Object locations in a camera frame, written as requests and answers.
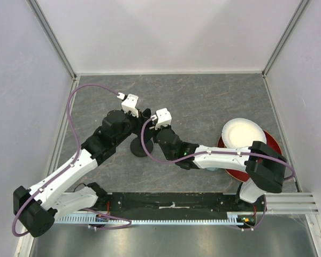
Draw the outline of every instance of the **wall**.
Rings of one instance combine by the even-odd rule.
[[[313,0],[268,76],[301,186],[321,213],[321,0]]]
[[[14,254],[12,193],[38,182],[71,79],[25,0],[0,1],[0,256]]]
[[[300,0],[38,0],[77,73],[261,71]]]

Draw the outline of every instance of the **gray floor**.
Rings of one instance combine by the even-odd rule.
[[[314,257],[304,216],[267,215],[253,232],[225,226],[133,226],[93,231],[55,224],[30,257]]]
[[[273,110],[260,74],[108,75],[81,77],[80,84],[107,85],[125,94],[138,95],[140,109],[153,112],[168,108],[172,127],[184,141],[216,146],[224,124],[247,118],[272,134],[282,147]],[[121,109],[121,102],[100,88],[84,88],[76,95],[72,117],[83,142],[100,125],[108,111]],[[117,153],[78,183],[97,182],[110,192],[235,192],[239,181],[225,170],[183,170],[137,158],[129,150],[131,136]],[[75,152],[72,133],[65,136],[59,163]],[[163,158],[155,145],[152,153]],[[296,192],[293,180],[285,192]]]

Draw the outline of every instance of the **black cable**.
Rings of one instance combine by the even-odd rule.
[[[79,184],[74,188],[74,191],[73,191],[73,192],[75,192],[75,190],[76,190],[80,185],[87,186],[85,183],[79,183]]]

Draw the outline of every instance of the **red plate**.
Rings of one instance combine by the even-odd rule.
[[[273,150],[275,150],[277,153],[282,154],[282,150],[280,149],[277,141],[272,137],[272,135],[268,134],[266,131],[264,131],[264,133],[265,133],[265,137],[266,137],[266,144],[268,146],[270,146]],[[222,137],[219,138],[218,147],[220,147],[220,148],[225,147]],[[241,182],[246,182],[250,178],[250,176],[247,173],[241,172],[239,170],[226,169],[226,171],[233,178],[235,178]]]

